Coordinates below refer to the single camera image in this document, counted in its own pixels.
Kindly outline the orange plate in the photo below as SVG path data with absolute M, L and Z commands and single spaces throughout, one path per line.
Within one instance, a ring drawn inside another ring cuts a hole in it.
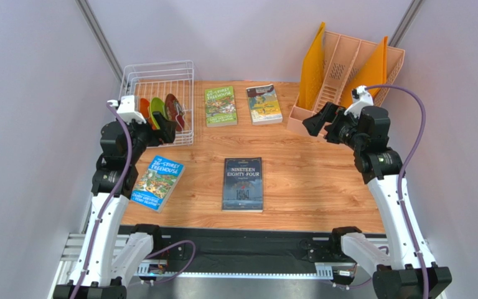
M 146 119 L 147 123 L 152 127 L 152 129 L 155 130 L 156 126 L 153 122 L 152 114 L 149 110 L 149 107 L 150 107 L 149 100 L 147 100 L 146 98 L 139 99 L 139 112 Z

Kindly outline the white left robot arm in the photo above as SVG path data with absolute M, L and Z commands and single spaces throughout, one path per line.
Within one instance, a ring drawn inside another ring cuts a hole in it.
M 138 224 L 124 247 L 114 253 L 121 220 L 138 178 L 136 163 L 148 147 L 172 143 L 176 122 L 165 113 L 147 121 L 124 122 L 120 115 L 101 129 L 102 153 L 92 178 L 92 200 L 84 243 L 68 281 L 54 288 L 53 298 L 126 298 L 131 277 L 161 239 L 156 225 Z

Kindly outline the lime green plate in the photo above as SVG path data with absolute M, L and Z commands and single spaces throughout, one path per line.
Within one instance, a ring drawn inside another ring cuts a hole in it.
M 151 116 L 151 121 L 155 129 L 159 129 L 159 124 L 153 115 L 154 112 L 159 112 L 166 120 L 169 120 L 169 117 L 166 113 L 165 103 L 159 97 L 154 97 L 150 101 L 149 114 Z

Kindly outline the dark red floral plate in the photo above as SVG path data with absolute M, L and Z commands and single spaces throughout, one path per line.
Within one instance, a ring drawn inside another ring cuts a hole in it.
M 185 127 L 184 109 L 180 101 L 172 93 L 167 94 L 165 100 L 165 111 L 170 121 L 176 122 L 176 131 L 181 132 Z

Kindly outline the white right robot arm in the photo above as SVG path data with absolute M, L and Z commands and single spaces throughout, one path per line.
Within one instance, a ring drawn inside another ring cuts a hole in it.
M 333 245 L 357 262 L 372 279 L 378 298 L 437 298 L 452 282 L 425 244 L 411 209 L 400 155 L 388 147 L 390 118 L 380 107 L 356 115 L 333 103 L 302 121 L 311 136 L 354 152 L 355 167 L 372 194 L 388 240 L 389 253 L 373 245 L 356 227 L 334 229 Z

